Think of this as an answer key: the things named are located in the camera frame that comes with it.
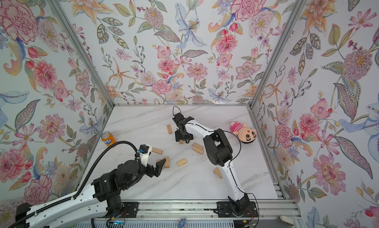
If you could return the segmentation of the wood block of trio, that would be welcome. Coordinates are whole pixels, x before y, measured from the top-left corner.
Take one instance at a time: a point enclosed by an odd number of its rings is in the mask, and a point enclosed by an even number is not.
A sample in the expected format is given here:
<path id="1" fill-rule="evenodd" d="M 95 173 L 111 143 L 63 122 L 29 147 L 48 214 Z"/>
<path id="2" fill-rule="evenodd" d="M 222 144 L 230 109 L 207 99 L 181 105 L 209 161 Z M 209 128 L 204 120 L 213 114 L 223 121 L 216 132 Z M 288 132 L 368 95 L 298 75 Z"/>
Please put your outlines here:
<path id="1" fill-rule="evenodd" d="M 198 149 L 200 149 L 200 150 L 204 150 L 204 147 L 201 146 L 201 145 L 199 145 L 199 144 L 197 144 L 197 143 L 193 143 L 192 146 L 193 146 L 193 147 L 196 147 L 196 148 L 198 148 Z"/>
<path id="2" fill-rule="evenodd" d="M 204 153 L 204 151 L 202 149 L 199 149 L 197 147 L 193 147 L 192 150 L 195 151 L 195 152 L 197 152 L 197 153 L 199 153 L 199 154 L 201 154 L 201 155 L 203 155 L 203 153 Z"/>

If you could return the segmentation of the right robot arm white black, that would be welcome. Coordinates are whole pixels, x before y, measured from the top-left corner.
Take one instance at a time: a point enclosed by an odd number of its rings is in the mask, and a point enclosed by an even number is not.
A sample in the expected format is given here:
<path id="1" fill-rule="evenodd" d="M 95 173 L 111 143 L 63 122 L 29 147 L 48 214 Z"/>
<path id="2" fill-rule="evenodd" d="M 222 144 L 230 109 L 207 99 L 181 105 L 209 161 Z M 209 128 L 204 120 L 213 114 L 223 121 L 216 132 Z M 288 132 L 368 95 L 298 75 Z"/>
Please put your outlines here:
<path id="1" fill-rule="evenodd" d="M 177 142 L 182 140 L 189 143 L 195 136 L 203 140 L 208 159 L 220 170 L 226 180 L 229 210 L 239 217 L 242 216 L 250 204 L 250 199 L 248 193 L 242 190 L 237 178 L 233 164 L 233 149 L 225 131 L 220 128 L 208 128 L 195 121 L 193 117 L 184 117 L 182 113 L 174 114 L 173 121 L 177 126 L 175 131 Z"/>

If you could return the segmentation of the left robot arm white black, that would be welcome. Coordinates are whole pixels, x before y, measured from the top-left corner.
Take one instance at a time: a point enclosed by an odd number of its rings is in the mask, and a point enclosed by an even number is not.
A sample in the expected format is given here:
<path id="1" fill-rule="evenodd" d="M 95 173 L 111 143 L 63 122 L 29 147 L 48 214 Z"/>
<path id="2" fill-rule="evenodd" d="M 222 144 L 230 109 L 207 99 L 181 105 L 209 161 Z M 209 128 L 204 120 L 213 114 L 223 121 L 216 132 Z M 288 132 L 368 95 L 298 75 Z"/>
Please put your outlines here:
<path id="1" fill-rule="evenodd" d="M 126 144 L 134 151 L 135 158 L 103 174 L 87 184 L 91 174 L 103 156 L 117 145 Z M 159 177 L 166 163 L 165 159 L 148 163 L 152 147 L 145 144 L 136 148 L 128 141 L 119 141 L 108 146 L 89 169 L 82 185 L 73 193 L 61 199 L 40 205 L 21 204 L 16 209 L 12 228 L 59 228 L 100 217 L 116 218 L 122 215 L 126 206 L 120 194 L 137 184 L 144 176 Z"/>

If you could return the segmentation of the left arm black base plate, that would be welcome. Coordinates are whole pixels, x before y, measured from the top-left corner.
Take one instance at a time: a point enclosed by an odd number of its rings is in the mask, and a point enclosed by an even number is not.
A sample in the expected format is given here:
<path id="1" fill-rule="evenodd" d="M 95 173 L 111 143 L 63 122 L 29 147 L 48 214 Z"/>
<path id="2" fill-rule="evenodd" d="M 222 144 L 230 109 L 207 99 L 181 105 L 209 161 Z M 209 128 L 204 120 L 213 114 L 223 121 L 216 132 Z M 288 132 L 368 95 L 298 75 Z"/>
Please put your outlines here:
<path id="1" fill-rule="evenodd" d="M 123 202 L 123 207 L 119 211 L 108 212 L 105 218 L 137 218 L 139 202 Z"/>

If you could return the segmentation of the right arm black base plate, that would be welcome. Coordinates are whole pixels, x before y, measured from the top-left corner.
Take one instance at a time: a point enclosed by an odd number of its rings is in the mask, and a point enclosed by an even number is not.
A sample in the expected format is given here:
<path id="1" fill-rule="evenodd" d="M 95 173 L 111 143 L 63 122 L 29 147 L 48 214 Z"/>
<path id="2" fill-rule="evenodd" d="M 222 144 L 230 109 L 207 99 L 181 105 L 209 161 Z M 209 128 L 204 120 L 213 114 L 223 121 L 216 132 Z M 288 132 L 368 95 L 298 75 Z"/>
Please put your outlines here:
<path id="1" fill-rule="evenodd" d="M 258 209 L 255 202 L 250 202 L 247 206 L 238 208 L 231 202 L 218 201 L 214 212 L 219 218 L 258 218 Z"/>

